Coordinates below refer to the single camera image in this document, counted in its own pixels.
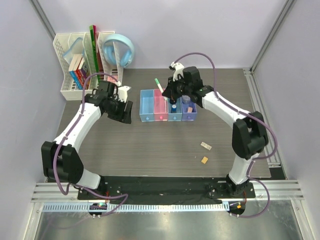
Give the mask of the orange eraser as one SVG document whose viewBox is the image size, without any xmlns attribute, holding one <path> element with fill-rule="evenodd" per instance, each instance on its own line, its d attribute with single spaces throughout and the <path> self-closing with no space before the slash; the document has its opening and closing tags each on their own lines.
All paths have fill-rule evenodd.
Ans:
<svg viewBox="0 0 320 240">
<path fill-rule="evenodd" d="M 201 160 L 201 162 L 202 162 L 203 164 L 206 164 L 206 163 L 207 163 L 207 161 L 208 161 L 208 158 L 207 158 L 207 157 L 205 157 L 205 156 L 204 156 L 204 157 L 202 158 L 202 160 Z"/>
</svg>

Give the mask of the clear jar of paperclips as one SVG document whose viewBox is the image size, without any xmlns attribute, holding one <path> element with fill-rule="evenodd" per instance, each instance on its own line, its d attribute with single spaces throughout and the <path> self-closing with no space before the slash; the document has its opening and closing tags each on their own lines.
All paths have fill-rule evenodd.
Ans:
<svg viewBox="0 0 320 240">
<path fill-rule="evenodd" d="M 182 99 L 182 103 L 185 105 L 188 105 L 191 102 L 191 98 L 187 95 L 183 95 L 181 99 Z"/>
</svg>

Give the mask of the clear eraser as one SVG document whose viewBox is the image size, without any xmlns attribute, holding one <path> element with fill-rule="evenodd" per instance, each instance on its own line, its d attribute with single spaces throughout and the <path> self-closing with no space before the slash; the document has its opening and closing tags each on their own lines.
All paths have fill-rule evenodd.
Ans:
<svg viewBox="0 0 320 240">
<path fill-rule="evenodd" d="M 205 149 L 207 149 L 207 150 L 211 150 L 212 149 L 212 146 L 211 145 L 209 145 L 209 144 L 207 144 L 207 143 L 205 143 L 205 142 L 201 142 L 201 144 L 200 144 L 203 148 L 205 148 Z"/>
</svg>

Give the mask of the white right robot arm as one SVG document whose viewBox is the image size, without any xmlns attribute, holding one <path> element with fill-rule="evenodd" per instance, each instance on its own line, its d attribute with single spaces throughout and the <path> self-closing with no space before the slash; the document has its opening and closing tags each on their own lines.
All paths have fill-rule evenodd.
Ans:
<svg viewBox="0 0 320 240">
<path fill-rule="evenodd" d="M 204 85 L 200 71 L 195 66 L 185 67 L 181 63 L 174 63 L 169 69 L 173 75 L 168 78 L 163 97 L 173 104 L 178 98 L 188 96 L 193 103 L 214 113 L 231 127 L 231 146 L 235 159 L 225 178 L 225 190 L 233 198 L 242 195 L 249 183 L 248 175 L 254 159 L 269 143 L 262 114 L 239 108 L 222 97 L 214 87 Z"/>
</svg>

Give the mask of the purple plastic bin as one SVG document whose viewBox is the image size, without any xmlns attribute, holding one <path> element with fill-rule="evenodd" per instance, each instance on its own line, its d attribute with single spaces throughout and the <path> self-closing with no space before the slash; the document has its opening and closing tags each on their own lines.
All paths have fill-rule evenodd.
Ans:
<svg viewBox="0 0 320 240">
<path fill-rule="evenodd" d="M 196 104 L 187 95 L 181 97 L 182 121 L 195 121 L 197 117 Z"/>
</svg>

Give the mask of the blue stamp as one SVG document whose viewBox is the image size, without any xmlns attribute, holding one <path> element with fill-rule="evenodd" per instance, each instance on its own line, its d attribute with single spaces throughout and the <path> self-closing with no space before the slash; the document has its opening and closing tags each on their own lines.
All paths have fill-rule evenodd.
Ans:
<svg viewBox="0 0 320 240">
<path fill-rule="evenodd" d="M 172 104 L 171 105 L 170 113 L 171 114 L 176 114 L 177 113 L 177 105 L 176 104 Z"/>
</svg>

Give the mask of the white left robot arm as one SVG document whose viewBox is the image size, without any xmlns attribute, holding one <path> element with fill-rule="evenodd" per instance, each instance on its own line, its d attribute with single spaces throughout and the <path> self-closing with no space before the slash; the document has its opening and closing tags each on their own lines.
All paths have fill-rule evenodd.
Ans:
<svg viewBox="0 0 320 240">
<path fill-rule="evenodd" d="M 106 195 L 102 176 L 85 169 L 79 150 L 89 130 L 102 115 L 131 124 L 133 102 L 128 100 L 130 90 L 129 86 L 102 81 L 91 93 L 83 95 L 76 115 L 65 130 L 53 141 L 46 141 L 41 146 L 45 177 L 89 188 L 89 194 L 97 200 Z"/>
</svg>

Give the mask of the light blue end bin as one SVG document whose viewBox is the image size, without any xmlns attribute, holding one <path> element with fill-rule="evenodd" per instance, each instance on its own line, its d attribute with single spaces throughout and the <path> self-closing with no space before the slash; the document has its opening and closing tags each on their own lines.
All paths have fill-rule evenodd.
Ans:
<svg viewBox="0 0 320 240">
<path fill-rule="evenodd" d="M 154 122 L 154 90 L 143 89 L 140 91 L 139 116 L 142 122 Z"/>
</svg>

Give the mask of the green capped white marker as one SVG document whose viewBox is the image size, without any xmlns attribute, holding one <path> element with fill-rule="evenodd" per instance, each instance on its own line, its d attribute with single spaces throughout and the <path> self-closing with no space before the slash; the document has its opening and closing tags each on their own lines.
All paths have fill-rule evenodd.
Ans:
<svg viewBox="0 0 320 240">
<path fill-rule="evenodd" d="M 154 81 L 155 81 L 155 83 L 156 83 L 156 85 L 157 85 L 157 89 L 154 89 L 154 90 L 153 90 L 153 91 L 154 91 L 154 97 L 155 97 L 156 99 L 158 99 L 158 100 L 159 100 L 160 98 L 162 98 L 164 101 L 168 101 L 168 98 L 165 97 L 165 96 L 163 96 L 164 89 L 162 88 L 159 80 L 158 80 L 157 78 L 155 78 Z"/>
</svg>

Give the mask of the pink plastic bin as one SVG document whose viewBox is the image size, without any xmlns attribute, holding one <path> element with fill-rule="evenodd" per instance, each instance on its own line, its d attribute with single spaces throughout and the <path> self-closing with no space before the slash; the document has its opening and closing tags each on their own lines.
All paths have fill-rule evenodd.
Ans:
<svg viewBox="0 0 320 240">
<path fill-rule="evenodd" d="M 162 96 L 159 89 L 153 90 L 154 120 L 168 121 L 168 101 Z"/>
</svg>

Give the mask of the red stamp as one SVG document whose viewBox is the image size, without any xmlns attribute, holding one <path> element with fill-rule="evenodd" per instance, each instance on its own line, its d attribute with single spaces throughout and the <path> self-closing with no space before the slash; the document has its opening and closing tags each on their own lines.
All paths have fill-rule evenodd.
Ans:
<svg viewBox="0 0 320 240">
<path fill-rule="evenodd" d="M 177 101 L 171 99 L 169 102 L 170 102 L 172 105 L 174 105 L 174 104 L 176 104 Z"/>
</svg>

